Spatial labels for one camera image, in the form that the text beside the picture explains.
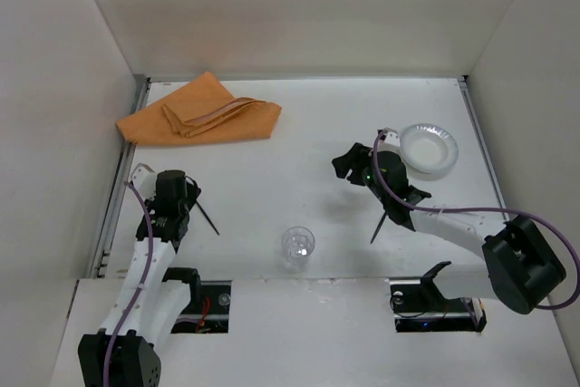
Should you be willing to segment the black plastic knife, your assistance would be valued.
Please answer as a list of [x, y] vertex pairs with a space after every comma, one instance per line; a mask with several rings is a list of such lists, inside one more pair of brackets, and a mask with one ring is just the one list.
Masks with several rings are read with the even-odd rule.
[[370, 242], [371, 245], [374, 243], [374, 241], [376, 240], [377, 236], [379, 235], [379, 233], [380, 233], [380, 231], [382, 229], [382, 226], [384, 224], [384, 221], [385, 221], [385, 219], [387, 217], [388, 217], [388, 212], [385, 210], [385, 211], [383, 211], [382, 216], [381, 216], [381, 218], [380, 218], [380, 220], [379, 220], [379, 222], [377, 224], [377, 227], [376, 227], [376, 229], [374, 230], [374, 232], [372, 234], [372, 239], [371, 239], [371, 242]]

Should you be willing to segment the white round plate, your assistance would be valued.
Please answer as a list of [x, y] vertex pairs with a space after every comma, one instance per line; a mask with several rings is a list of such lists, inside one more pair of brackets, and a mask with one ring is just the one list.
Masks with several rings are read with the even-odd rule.
[[399, 134], [402, 159], [417, 171], [433, 176], [449, 173], [459, 159], [454, 137], [440, 126], [419, 123]]

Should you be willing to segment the orange cloth placemat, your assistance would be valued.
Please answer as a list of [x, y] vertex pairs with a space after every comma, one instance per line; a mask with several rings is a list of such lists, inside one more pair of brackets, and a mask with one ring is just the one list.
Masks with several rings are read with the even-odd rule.
[[236, 98], [212, 73], [204, 73], [116, 125], [135, 145], [208, 145], [268, 139], [281, 111], [273, 102]]

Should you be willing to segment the black plastic fork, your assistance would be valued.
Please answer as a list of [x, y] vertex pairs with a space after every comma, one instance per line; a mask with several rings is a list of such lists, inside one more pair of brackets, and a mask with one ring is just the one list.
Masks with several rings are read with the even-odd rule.
[[209, 217], [208, 213], [206, 212], [206, 210], [201, 206], [201, 204], [199, 203], [199, 201], [196, 202], [196, 206], [198, 207], [200, 213], [202, 214], [202, 216], [204, 217], [204, 219], [209, 223], [209, 225], [211, 226], [211, 228], [213, 229], [213, 231], [220, 236], [220, 233], [218, 231], [218, 228], [216, 227], [216, 225], [214, 224], [214, 222], [212, 221], [212, 219]]

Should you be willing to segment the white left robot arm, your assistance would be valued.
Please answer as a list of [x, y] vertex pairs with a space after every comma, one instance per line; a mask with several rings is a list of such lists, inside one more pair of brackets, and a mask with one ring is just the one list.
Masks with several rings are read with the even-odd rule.
[[200, 289], [196, 269], [172, 265], [201, 193], [197, 182], [178, 169], [149, 175], [138, 169], [126, 186], [143, 215], [115, 304], [97, 333], [78, 345], [87, 386], [158, 385], [159, 349]]

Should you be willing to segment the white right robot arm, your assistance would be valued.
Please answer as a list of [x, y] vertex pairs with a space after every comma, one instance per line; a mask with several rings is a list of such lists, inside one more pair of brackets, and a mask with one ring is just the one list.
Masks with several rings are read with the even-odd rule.
[[411, 185], [401, 157], [361, 143], [332, 160], [335, 175], [367, 188], [382, 204], [383, 218], [431, 235], [478, 256], [483, 267], [461, 273], [451, 261], [420, 277], [425, 300], [443, 303], [462, 297], [491, 298], [518, 314], [543, 308], [543, 300], [566, 279], [566, 269], [524, 212], [500, 208], [455, 208]]

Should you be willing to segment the clear plastic cup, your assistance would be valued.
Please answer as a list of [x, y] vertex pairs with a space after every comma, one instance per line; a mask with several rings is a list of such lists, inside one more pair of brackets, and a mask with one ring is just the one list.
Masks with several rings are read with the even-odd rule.
[[282, 235], [281, 248], [285, 267], [291, 272], [302, 271], [314, 252], [314, 234], [306, 227], [290, 227]]

